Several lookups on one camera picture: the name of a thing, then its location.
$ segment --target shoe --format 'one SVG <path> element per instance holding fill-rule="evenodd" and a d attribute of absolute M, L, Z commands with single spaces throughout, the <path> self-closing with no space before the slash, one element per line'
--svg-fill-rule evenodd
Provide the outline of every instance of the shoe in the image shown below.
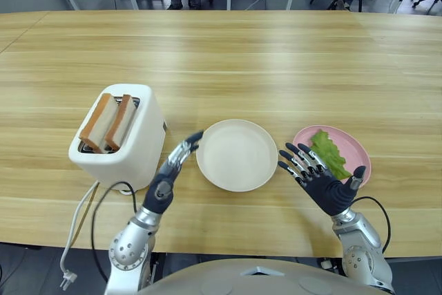
<path fill-rule="evenodd" d="M 167 8 L 167 10 L 180 10 L 180 9 L 182 9 L 182 3 L 179 4 L 179 5 L 171 4 L 171 5 Z"/>
<path fill-rule="evenodd" d="M 336 10 L 348 10 L 350 11 L 350 5 L 343 0 L 336 2 Z"/>

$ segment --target wooden table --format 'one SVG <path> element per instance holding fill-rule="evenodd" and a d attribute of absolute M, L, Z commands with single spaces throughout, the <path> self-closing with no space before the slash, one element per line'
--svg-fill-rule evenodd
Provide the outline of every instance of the wooden table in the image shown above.
<path fill-rule="evenodd" d="M 327 11 L 0 15 L 0 241 L 65 244 L 93 182 L 69 161 L 70 141 L 104 87 L 130 82 L 153 88 L 169 123 L 162 159 L 227 118 L 263 126 L 281 147 L 311 124 L 351 133 L 373 163 L 360 195 L 378 198 L 392 220 L 387 256 L 442 255 L 441 23 Z M 355 209 L 385 239 L 378 207 Z M 130 198 L 112 192 L 98 247 L 132 214 Z M 90 247 L 89 229 L 87 218 L 76 247 Z M 195 156 L 155 250 L 341 255 L 329 217 L 283 170 L 258 190 L 230 193 L 204 179 Z"/>

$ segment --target toaster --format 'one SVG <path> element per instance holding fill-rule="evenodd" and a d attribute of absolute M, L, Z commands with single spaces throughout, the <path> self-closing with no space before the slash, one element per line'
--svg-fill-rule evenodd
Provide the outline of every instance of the toaster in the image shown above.
<path fill-rule="evenodd" d="M 136 110 L 117 151 L 94 153 L 79 136 L 87 125 L 101 96 L 109 93 L 120 103 L 123 95 L 133 98 Z M 166 135 L 166 122 L 152 89 L 141 84 L 114 84 L 95 100 L 69 146 L 69 159 L 109 188 L 118 181 L 131 184 L 134 191 L 147 187 L 153 179 Z M 123 184 L 116 190 L 127 189 Z"/>

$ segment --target black cable on floor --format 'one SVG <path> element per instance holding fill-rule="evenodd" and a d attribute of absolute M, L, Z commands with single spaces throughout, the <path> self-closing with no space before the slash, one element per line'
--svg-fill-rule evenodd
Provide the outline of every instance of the black cable on floor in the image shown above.
<path fill-rule="evenodd" d="M 91 222 L 91 226 L 90 226 L 90 245 L 92 247 L 92 255 L 94 257 L 94 262 L 98 268 L 98 271 L 99 271 L 100 275 L 103 277 L 104 281 L 106 281 L 106 283 L 108 282 L 108 277 L 104 273 L 102 265 L 99 263 L 97 250 L 95 250 L 95 241 L 94 241 L 95 217 L 97 215 L 97 211 L 98 211 L 99 206 L 101 205 L 101 203 L 103 203 L 104 198 L 106 198 L 109 191 L 111 191 L 113 188 L 115 188 L 119 184 L 125 184 L 128 187 L 128 189 L 131 191 L 132 201 L 133 201 L 133 211 L 134 211 L 134 213 L 137 212 L 137 200 L 135 199 L 135 192 L 134 192 L 132 186 L 126 181 L 119 181 L 119 182 L 112 184 L 109 188 L 107 188 L 106 191 L 104 192 L 103 196 L 99 199 L 97 206 L 94 208 L 94 212 L 92 214 L 92 222 Z"/>
<path fill-rule="evenodd" d="M 382 252 L 384 253 L 385 250 L 387 250 L 390 240 L 392 238 L 392 226 L 390 224 L 390 218 L 388 217 L 388 213 L 386 212 L 386 210 L 384 209 L 382 204 L 376 198 L 373 198 L 371 196 L 359 197 L 359 198 L 353 200 L 353 202 L 350 204 L 350 206 L 352 206 L 354 203 L 358 202 L 359 200 L 372 200 L 372 201 L 374 201 L 377 205 L 379 205 L 382 212 L 384 213 L 385 220 L 387 221 L 387 240 L 385 241 L 384 247 L 382 248 Z"/>

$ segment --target toast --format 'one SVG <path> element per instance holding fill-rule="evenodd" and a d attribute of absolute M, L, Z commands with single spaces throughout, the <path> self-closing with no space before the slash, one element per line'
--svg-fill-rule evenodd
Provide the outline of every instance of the toast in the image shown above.
<path fill-rule="evenodd" d="M 95 153 L 105 153 L 105 134 L 114 122 L 118 103 L 110 93 L 104 93 L 99 99 L 88 123 L 81 130 L 79 138 L 89 145 Z"/>
<path fill-rule="evenodd" d="M 117 115 L 104 136 L 106 143 L 115 151 L 122 146 L 126 132 L 131 124 L 137 108 L 130 95 L 123 95 L 122 102 L 118 106 Z"/>

